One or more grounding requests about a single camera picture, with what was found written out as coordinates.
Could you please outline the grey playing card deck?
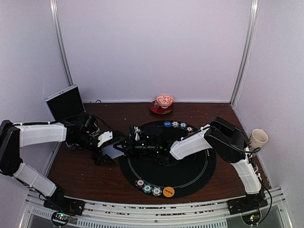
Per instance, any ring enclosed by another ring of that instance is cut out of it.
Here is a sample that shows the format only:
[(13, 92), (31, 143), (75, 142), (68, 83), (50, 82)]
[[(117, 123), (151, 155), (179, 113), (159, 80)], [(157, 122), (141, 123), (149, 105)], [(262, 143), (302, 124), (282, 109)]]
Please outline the grey playing card deck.
[(116, 159), (120, 156), (124, 156), (124, 153), (116, 148), (114, 148), (114, 145), (108, 145), (102, 149), (103, 154), (107, 154), (111, 159)]

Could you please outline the blue small blind button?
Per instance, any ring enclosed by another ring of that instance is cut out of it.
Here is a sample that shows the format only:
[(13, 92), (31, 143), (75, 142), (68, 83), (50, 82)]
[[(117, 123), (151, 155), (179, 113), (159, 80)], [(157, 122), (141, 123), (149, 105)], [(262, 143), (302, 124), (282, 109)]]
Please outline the blue small blind button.
[(165, 126), (165, 127), (172, 127), (172, 122), (171, 121), (165, 121), (164, 123), (163, 123), (163, 126)]

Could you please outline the orange black chips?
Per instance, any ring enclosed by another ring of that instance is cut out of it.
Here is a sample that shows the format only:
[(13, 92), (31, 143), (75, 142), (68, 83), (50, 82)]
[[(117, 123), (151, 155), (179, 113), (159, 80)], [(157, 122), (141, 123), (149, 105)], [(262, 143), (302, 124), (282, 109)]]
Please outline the orange black chips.
[(187, 127), (187, 132), (189, 132), (189, 133), (193, 132), (193, 128), (192, 127)]
[(145, 182), (142, 179), (138, 179), (135, 181), (135, 186), (138, 188), (142, 188), (144, 185), (145, 185)]

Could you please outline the green chips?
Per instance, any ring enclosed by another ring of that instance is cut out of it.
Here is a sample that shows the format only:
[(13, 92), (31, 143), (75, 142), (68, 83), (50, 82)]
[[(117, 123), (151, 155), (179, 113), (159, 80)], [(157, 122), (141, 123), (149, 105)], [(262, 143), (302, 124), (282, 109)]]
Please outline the green chips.
[(180, 123), (179, 127), (182, 128), (182, 129), (186, 129), (187, 124), (186, 123)]
[(152, 191), (152, 186), (149, 184), (145, 184), (143, 185), (142, 190), (144, 193), (149, 194)]

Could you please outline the orange big blind button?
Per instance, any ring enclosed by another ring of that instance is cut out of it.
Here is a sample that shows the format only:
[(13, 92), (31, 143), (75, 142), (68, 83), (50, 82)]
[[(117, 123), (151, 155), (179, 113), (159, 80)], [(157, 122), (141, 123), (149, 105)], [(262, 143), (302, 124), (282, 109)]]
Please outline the orange big blind button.
[(162, 190), (162, 193), (165, 197), (171, 198), (175, 195), (175, 189), (173, 187), (165, 187)]

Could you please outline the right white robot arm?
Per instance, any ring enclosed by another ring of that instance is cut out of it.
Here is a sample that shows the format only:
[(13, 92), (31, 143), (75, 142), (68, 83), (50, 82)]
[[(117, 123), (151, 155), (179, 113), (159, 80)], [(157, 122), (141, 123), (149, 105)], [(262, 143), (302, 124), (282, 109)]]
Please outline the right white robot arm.
[(114, 147), (123, 153), (120, 167), (138, 190), (162, 198), (181, 198), (203, 188), (213, 176), (217, 158), (237, 171), (246, 209), (266, 203), (265, 187), (253, 162), (261, 146), (246, 142), (243, 132), (215, 117), (197, 129), (177, 121), (154, 121), (131, 126), (129, 134)]

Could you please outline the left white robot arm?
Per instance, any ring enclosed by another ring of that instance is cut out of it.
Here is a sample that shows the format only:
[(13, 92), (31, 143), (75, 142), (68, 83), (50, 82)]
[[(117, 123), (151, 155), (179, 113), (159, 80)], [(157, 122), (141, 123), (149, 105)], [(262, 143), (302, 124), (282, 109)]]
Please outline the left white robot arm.
[(101, 132), (94, 116), (83, 114), (61, 121), (12, 123), (0, 125), (0, 172), (37, 190), (58, 211), (68, 207), (64, 190), (53, 181), (24, 163), (20, 149), (34, 144), (66, 142), (91, 152), (96, 165), (113, 163), (102, 148), (119, 139), (120, 133), (112, 128)]

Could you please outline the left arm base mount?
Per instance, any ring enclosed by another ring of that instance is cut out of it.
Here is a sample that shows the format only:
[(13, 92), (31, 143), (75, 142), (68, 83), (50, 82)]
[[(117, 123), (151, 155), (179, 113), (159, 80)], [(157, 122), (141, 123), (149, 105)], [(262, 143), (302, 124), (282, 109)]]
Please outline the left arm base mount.
[(43, 206), (54, 210), (51, 214), (51, 222), (54, 226), (61, 228), (67, 225), (72, 217), (83, 214), (85, 202), (83, 200), (64, 197), (63, 205), (60, 206), (46, 198)]

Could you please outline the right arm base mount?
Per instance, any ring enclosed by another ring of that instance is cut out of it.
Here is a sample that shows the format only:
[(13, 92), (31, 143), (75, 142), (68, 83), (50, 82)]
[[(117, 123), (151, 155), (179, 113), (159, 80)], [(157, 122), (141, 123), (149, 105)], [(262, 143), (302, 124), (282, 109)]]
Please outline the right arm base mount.
[(241, 214), (242, 221), (249, 226), (257, 226), (262, 221), (261, 209), (268, 205), (266, 199), (246, 197), (227, 202), (230, 215)]

